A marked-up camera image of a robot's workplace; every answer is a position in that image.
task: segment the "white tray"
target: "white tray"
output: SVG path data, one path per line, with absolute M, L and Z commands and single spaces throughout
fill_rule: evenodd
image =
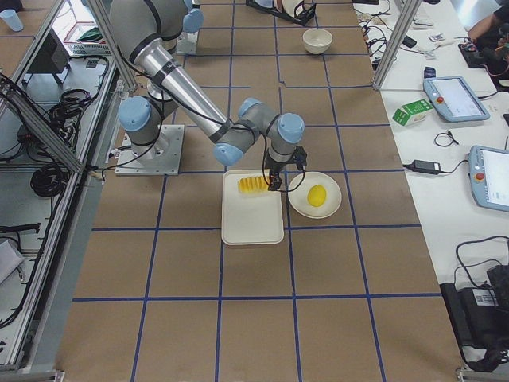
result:
M 223 175 L 221 237 L 229 245 L 277 244 L 285 235 L 281 193 L 241 193 L 237 182 L 261 170 L 230 170 Z

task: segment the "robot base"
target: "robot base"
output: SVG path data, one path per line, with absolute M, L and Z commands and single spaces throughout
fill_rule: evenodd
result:
M 140 162 L 138 160 L 115 168 L 117 176 L 148 176 L 148 175 L 178 175 L 181 163 L 182 143 L 184 142 L 184 125 L 162 125 L 161 134 L 169 141 L 169 147 L 154 159 Z M 130 145 L 130 139 L 126 136 L 123 146 Z M 120 152 L 117 163 L 126 163 L 135 158 L 131 150 Z

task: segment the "yellow lemon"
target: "yellow lemon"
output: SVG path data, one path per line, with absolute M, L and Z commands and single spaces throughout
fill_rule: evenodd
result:
M 314 185 L 308 192 L 308 203 L 313 207 L 320 207 L 327 199 L 327 190 L 323 185 Z

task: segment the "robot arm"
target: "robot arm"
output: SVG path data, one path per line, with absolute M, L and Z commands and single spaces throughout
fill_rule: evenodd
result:
M 279 173 L 286 164 L 295 163 L 300 169 L 305 166 L 305 152 L 297 146 L 304 134 L 304 121 L 295 114 L 279 115 L 256 99 L 244 101 L 239 109 L 239 120 L 235 123 L 223 115 L 163 47 L 163 41 L 176 43 L 189 16 L 192 16 L 191 24 L 199 23 L 199 18 L 196 20 L 196 15 L 192 15 L 192 2 L 185 1 L 113 1 L 110 22 L 120 51 L 151 78 L 151 105 L 137 99 L 140 97 L 134 97 L 136 100 L 131 100 L 130 105 L 123 108 L 127 117 L 120 118 L 121 122 L 128 134 L 131 132 L 135 145 L 146 146 L 157 136 L 160 117 L 166 117 L 176 107 L 181 107 L 216 144 L 214 155 L 225 166 L 233 166 L 262 134 L 271 141 L 264 158 L 264 166 L 270 171 L 269 189 L 277 190 L 281 186 Z M 171 107 L 168 107 L 169 99 L 172 100 Z M 137 108 L 141 110 L 141 116 L 133 116 Z M 159 118 L 150 117 L 154 111 Z M 134 125 L 129 127 L 124 122 L 133 122 Z

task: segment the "white plate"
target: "white plate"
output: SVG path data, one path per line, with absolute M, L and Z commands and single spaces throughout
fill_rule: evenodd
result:
M 282 0 L 283 9 L 292 18 L 296 18 L 299 14 L 304 12 L 304 6 L 298 6 L 301 2 L 302 0 Z
M 221 237 L 229 245 L 277 244 L 285 235 L 281 193 L 245 194 L 237 182 L 261 176 L 260 170 L 231 170 L 223 175 Z
M 297 175 L 289 184 L 289 188 L 297 187 L 302 174 Z M 314 185 L 323 185 L 327 191 L 325 203 L 320 207 L 313 207 L 308 203 L 308 192 Z M 289 202 L 301 215 L 311 219 L 322 219 L 331 216 L 341 205 L 341 189 L 336 181 L 324 173 L 306 173 L 302 184 L 288 193 Z

